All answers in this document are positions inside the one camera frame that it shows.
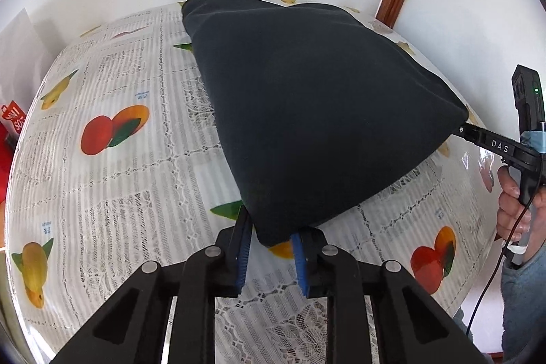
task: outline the black cloth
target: black cloth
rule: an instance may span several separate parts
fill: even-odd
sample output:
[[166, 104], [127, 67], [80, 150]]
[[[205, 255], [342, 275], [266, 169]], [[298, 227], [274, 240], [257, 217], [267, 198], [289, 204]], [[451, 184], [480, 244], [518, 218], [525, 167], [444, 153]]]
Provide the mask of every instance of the black cloth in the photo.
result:
[[182, 14], [266, 246], [389, 186], [468, 118], [444, 81], [340, 8], [188, 0]]

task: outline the hand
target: hand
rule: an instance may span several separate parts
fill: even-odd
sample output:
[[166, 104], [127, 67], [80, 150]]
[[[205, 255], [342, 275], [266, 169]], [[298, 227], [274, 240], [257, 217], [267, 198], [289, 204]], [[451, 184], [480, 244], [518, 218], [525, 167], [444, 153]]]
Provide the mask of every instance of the hand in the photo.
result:
[[[523, 205], [518, 201], [518, 184], [510, 176], [506, 165], [499, 169], [498, 176], [502, 193], [499, 196], [499, 210], [497, 211], [497, 233], [501, 238], [508, 239], [510, 231], [523, 210]], [[531, 259], [539, 251], [546, 239], [546, 187], [539, 188], [533, 199], [533, 205], [537, 209], [537, 216], [533, 221], [529, 244], [523, 255], [523, 262]], [[514, 235], [512, 235], [513, 241], [520, 240], [522, 233], [529, 231], [530, 222], [531, 212], [528, 210], [515, 229]]]

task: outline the blue tape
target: blue tape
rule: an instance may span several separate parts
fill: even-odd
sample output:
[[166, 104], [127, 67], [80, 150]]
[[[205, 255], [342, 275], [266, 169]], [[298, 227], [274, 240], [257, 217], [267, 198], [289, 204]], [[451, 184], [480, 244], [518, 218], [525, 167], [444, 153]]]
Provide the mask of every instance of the blue tape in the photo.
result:
[[546, 131], [524, 131], [520, 141], [524, 146], [534, 148], [539, 153], [546, 153]]

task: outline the gray sleeve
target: gray sleeve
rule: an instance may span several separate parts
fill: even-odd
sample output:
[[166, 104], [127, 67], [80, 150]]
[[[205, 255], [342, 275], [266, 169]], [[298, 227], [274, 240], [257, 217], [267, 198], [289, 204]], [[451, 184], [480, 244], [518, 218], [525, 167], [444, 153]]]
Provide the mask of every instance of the gray sleeve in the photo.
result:
[[501, 293], [504, 300], [504, 360], [519, 362], [546, 332], [546, 245], [515, 270], [505, 261]]

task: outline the plastic tablecloth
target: plastic tablecloth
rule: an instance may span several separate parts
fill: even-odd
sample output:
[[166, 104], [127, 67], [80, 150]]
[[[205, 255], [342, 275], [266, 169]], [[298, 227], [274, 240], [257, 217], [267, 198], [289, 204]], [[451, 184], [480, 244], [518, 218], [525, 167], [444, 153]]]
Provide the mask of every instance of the plastic tablecloth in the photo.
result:
[[[390, 28], [345, 10], [442, 76]], [[451, 136], [321, 228], [358, 260], [397, 259], [453, 315], [493, 240], [499, 161]], [[239, 199], [180, 3], [66, 47], [28, 113], [6, 204], [10, 288], [36, 361], [49, 362], [143, 262], [184, 261], [214, 243]], [[290, 244], [267, 249], [253, 237], [243, 292], [217, 299], [215, 317], [218, 362], [325, 360], [327, 304], [302, 296]], [[373, 329], [371, 339], [377, 359]]]

